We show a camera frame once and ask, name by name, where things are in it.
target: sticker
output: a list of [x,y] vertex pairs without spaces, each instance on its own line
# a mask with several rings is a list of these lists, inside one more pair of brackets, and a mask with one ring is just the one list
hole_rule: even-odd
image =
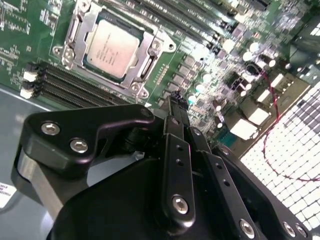
[[0,209],[3,209],[7,205],[16,191],[17,189],[14,186],[0,182]]

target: cable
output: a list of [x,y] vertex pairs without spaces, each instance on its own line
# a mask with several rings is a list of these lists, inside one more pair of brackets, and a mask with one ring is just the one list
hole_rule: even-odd
[[266,162],[266,163],[268,164],[268,166],[272,169],[272,171],[277,174],[277,176],[281,176],[281,177],[284,177],[284,178],[290,179],[290,180],[302,181],[302,182],[318,182],[318,181],[320,181],[320,177],[310,178],[310,179],[303,179],[303,178],[300,178],[300,177],[294,178],[294,177],[289,176],[289,175],[283,175],[283,174],[278,173],[278,171],[272,167],[269,159],[268,159],[267,156],[266,156],[267,140],[268,140],[268,137],[269,137],[270,133],[272,132],[272,130],[273,130],[273,129],[275,128],[275,126],[279,123],[280,114],[279,114],[279,110],[278,110],[277,99],[276,99],[275,93],[274,93],[274,88],[271,86],[271,81],[269,80],[266,72],[262,71],[262,72],[260,72],[260,74],[263,76],[263,78],[266,80],[266,82],[267,82],[268,85],[269,85],[269,91],[270,91],[270,93],[271,93],[272,101],[273,101],[273,106],[274,106],[275,112],[276,112],[275,122],[274,122],[273,125],[270,127],[270,129],[268,130],[268,132],[267,132],[266,135],[265,135],[265,139],[263,140],[262,153],[263,153],[263,157],[264,157],[265,162]]

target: white grid panel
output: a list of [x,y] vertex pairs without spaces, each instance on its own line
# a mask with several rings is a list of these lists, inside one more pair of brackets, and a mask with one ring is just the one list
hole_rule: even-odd
[[[241,159],[309,229],[320,225],[320,181],[277,176],[264,160],[264,137]],[[281,118],[269,135],[266,157],[281,175],[320,178],[320,83]]]

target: motherboard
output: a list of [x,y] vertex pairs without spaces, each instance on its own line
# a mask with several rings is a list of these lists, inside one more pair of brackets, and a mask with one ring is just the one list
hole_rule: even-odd
[[320,80],[319,13],[318,0],[0,0],[0,83],[62,110],[156,109],[179,91],[190,123],[230,146],[272,117],[265,75],[278,97]]

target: mounting hole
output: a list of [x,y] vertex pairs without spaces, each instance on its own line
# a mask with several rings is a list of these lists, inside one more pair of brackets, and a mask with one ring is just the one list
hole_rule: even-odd
[[221,166],[219,163],[216,163],[215,166],[216,166],[218,169],[222,169],[222,166]]
[[177,146],[175,146],[175,147],[176,147],[176,149],[178,149],[179,151],[183,151],[183,150],[184,150],[180,145],[177,145]]
[[230,183],[229,183],[227,180],[223,179],[223,183],[224,183],[224,185],[226,185],[227,187],[230,187]]
[[183,163],[180,159],[175,160],[175,162],[176,162],[180,167],[182,167],[182,166],[184,165],[184,163]]

